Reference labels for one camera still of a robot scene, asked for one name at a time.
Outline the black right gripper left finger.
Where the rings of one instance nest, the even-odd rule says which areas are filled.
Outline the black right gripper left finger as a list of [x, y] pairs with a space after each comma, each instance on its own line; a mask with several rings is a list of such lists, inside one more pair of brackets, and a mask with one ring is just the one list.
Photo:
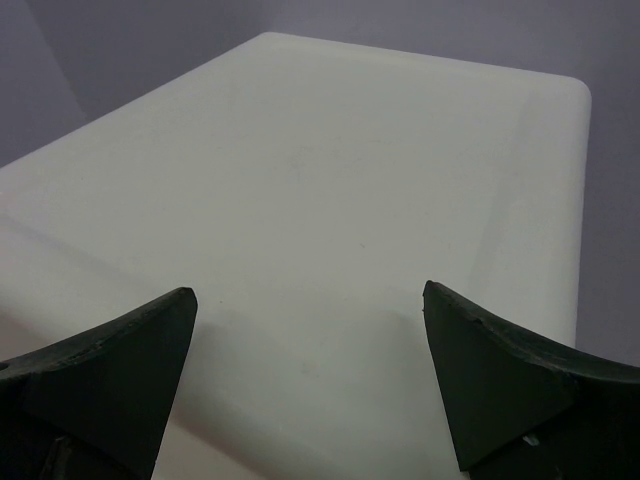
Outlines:
[[151, 478], [197, 309], [181, 287], [2, 361], [2, 478]]

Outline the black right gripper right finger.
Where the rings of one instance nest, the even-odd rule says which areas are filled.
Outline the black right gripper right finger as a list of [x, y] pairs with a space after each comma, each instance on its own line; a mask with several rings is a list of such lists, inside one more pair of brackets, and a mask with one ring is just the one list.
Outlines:
[[636, 479], [639, 370], [504, 320], [433, 281], [424, 322], [472, 479]]

